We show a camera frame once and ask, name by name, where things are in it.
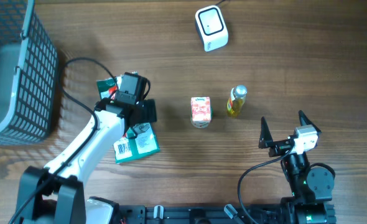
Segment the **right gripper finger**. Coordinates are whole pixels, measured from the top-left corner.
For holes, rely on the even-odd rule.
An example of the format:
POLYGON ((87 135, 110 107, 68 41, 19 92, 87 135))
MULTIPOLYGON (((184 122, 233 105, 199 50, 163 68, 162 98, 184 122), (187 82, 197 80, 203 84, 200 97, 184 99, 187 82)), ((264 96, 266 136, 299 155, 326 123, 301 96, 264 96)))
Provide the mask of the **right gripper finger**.
POLYGON ((298 114, 301 126, 312 125, 315 128, 317 134, 321 133, 321 130, 311 120, 308 119, 302 110, 299 110, 298 114))
POLYGON ((273 143, 273 138, 271 136, 271 132, 267 125, 267 121, 265 117, 263 116, 261 118, 261 132, 260 132, 260 137, 259 137, 258 148, 260 149, 269 148, 271 147, 272 143, 273 143))

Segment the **green 3M package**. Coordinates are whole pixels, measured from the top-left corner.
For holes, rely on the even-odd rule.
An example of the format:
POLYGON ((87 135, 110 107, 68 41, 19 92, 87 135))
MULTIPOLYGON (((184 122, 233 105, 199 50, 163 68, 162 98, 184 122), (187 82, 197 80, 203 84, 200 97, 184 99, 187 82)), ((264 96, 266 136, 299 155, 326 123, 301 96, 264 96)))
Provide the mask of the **green 3M package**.
MULTIPOLYGON (((96 86, 100 98, 111 97, 121 89, 122 76, 97 80, 96 86)), ((151 123, 141 123, 128 130, 119 141, 113 144, 117 164, 131 162, 150 156, 160 151, 151 123)))

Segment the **yellow oil bottle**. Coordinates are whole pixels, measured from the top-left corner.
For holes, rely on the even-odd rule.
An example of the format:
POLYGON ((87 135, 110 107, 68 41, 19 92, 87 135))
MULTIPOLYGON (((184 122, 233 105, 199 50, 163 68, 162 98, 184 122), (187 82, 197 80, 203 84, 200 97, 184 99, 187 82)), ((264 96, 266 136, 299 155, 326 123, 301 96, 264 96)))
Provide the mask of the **yellow oil bottle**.
POLYGON ((237 117, 246 101, 247 88, 244 85, 238 85, 231 89, 230 97, 226 104, 228 116, 237 117))

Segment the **orange tissue box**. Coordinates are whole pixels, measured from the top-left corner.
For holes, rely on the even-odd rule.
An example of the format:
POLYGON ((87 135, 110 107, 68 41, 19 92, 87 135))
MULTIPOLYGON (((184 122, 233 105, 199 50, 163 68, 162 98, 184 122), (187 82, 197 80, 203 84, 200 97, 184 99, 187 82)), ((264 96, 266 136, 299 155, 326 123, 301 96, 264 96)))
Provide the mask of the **orange tissue box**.
POLYGON ((211 121, 211 101, 208 96, 191 98, 192 120, 194 122, 211 121))

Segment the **green lidded jar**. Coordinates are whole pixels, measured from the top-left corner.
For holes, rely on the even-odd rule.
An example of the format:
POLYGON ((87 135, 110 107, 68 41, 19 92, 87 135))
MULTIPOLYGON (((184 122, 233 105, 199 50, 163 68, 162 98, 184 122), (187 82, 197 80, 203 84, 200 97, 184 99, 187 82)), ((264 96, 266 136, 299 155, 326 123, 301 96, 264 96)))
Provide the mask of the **green lidded jar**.
POLYGON ((206 111, 192 110, 190 122, 196 128, 202 129, 209 126, 213 117, 213 109, 209 108, 206 111))

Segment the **grey plastic mesh basket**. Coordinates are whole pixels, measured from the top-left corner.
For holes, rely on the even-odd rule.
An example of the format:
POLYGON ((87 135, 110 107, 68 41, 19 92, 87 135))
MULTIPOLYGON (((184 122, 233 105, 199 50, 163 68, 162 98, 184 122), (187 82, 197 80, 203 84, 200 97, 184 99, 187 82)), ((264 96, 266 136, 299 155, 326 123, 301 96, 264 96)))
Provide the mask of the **grey plastic mesh basket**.
POLYGON ((58 55, 34 1, 0 1, 0 146, 50 133, 58 55))

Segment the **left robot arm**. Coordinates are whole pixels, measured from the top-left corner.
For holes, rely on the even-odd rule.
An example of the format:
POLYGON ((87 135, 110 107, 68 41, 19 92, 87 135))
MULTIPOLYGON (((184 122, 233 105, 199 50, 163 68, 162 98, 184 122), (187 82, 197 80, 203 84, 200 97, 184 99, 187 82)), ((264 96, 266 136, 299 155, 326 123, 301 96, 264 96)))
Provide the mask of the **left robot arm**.
POLYGON ((55 159, 21 176, 11 223, 113 223, 119 204, 99 197, 85 199, 84 187, 106 151, 137 124, 157 120, 154 100, 146 98, 151 83, 133 73, 121 77, 113 98, 103 98, 90 111, 81 133, 55 159))

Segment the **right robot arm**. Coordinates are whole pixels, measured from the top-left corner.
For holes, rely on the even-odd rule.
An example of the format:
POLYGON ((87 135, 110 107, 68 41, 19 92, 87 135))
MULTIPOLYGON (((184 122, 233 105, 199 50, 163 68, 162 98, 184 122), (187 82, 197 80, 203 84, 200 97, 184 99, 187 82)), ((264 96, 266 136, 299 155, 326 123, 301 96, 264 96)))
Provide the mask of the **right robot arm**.
POLYGON ((303 111, 299 111, 300 126, 285 140, 274 141, 267 121, 261 118, 259 148, 269 149, 269 157, 280 157, 280 164, 290 185, 291 197, 278 205, 278 223, 336 223, 332 190, 335 171, 323 163, 311 164, 306 152, 317 147, 321 130, 303 111))

